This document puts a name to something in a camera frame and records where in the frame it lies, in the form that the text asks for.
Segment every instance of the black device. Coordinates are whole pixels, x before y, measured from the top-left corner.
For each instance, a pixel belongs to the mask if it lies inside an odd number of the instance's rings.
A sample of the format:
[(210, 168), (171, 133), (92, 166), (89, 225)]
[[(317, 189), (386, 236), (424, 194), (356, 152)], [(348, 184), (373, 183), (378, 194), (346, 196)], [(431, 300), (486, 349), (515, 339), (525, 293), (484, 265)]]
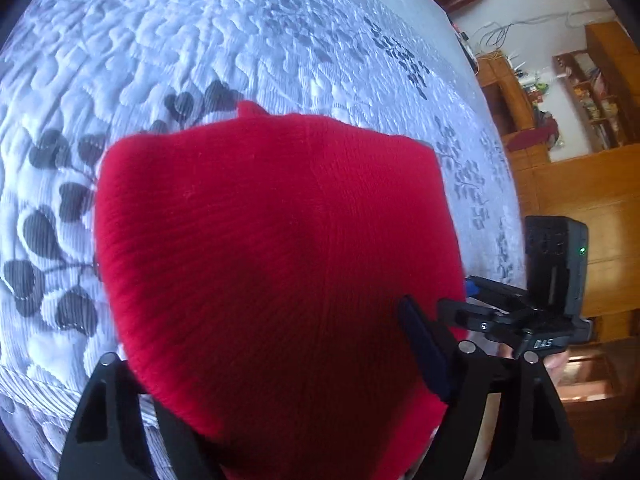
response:
[[(448, 405), (415, 480), (463, 480), (490, 393), (501, 398), (483, 480), (578, 479), (572, 430), (542, 358), (590, 337), (590, 322), (580, 317), (587, 229), (563, 217), (527, 217), (525, 226), (531, 291), (471, 276), (472, 297), (487, 305), (442, 299), (437, 320), (427, 319), (409, 296), (399, 302), (398, 321), (424, 383)], [(447, 325), (506, 343), (514, 358), (458, 342)], [(58, 480), (158, 478), (141, 393), (126, 362), (113, 353), (100, 359), (69, 429)], [(212, 444), (157, 401), (154, 407), (178, 480), (224, 480)]]

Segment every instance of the cable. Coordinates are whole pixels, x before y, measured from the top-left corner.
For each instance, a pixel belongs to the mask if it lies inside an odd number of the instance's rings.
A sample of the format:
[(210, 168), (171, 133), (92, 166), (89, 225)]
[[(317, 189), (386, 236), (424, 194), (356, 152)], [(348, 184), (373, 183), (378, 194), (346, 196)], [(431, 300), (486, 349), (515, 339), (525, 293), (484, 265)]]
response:
[(567, 28), (581, 28), (585, 25), (588, 25), (589, 23), (594, 23), (594, 20), (591, 20), (590, 22), (587, 22), (587, 23), (581, 23), (580, 25), (572, 25), (571, 17), (577, 16), (580, 14), (591, 14), (592, 12), (595, 12), (595, 13), (612, 12), (612, 9), (610, 8), (585, 9), (585, 10), (573, 10), (568, 12), (552, 12), (550, 14), (542, 14), (541, 16), (535, 16), (527, 20), (517, 20), (516, 22), (511, 22), (508, 25), (501, 25), (500, 23), (497, 23), (497, 22), (491, 22), (478, 28), (478, 30), (476, 30), (469, 37), (469, 43), (471, 43), (471, 39), (481, 30), (491, 27), (492, 25), (497, 26), (492, 30), (490, 30), (489, 32), (486, 32), (485, 34), (483, 34), (482, 37), (480, 38), (480, 41), (478, 41), (477, 48), (476, 48), (476, 55), (480, 56), (485, 52), (487, 52), (486, 49), (489, 49), (489, 52), (494, 50), (500, 50), (504, 46), (505, 41), (507, 40), (507, 35), (511, 30), (511, 27), (514, 27), (515, 25), (540, 25), (542, 23), (547, 23), (553, 20), (564, 18), (564, 24)]

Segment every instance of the ribbed fabric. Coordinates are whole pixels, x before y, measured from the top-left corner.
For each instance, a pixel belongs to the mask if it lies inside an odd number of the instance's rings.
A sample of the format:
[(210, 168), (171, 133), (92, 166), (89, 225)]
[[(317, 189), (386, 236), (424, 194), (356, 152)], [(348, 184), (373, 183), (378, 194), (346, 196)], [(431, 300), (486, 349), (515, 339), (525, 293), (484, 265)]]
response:
[(424, 452), (444, 407), (396, 306), (464, 298), (429, 148), (242, 103), (116, 143), (95, 232), (130, 367), (230, 479), (397, 480)]

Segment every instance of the folded red sweater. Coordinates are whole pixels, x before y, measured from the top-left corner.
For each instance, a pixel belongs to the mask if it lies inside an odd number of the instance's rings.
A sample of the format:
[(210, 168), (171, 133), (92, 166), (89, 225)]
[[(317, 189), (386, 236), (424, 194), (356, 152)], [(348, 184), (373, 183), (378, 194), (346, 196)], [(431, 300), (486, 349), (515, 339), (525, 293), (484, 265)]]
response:
[(424, 452), (444, 406), (398, 300), (464, 298), (432, 150), (244, 102), (117, 142), (95, 232), (130, 368), (230, 479), (397, 480)]

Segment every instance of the bed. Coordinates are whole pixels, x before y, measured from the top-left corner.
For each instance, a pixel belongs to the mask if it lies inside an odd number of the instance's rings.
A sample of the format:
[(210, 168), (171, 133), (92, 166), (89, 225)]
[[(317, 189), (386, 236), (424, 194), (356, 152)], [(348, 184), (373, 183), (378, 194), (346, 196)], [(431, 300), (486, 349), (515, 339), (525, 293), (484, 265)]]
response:
[(502, 145), (432, 0), (32, 0), (0, 53), (0, 419), (42, 478), (98, 358), (123, 354), (94, 257), (104, 152), (234, 117), (241, 99), (427, 143), (465, 271), (524, 284)]

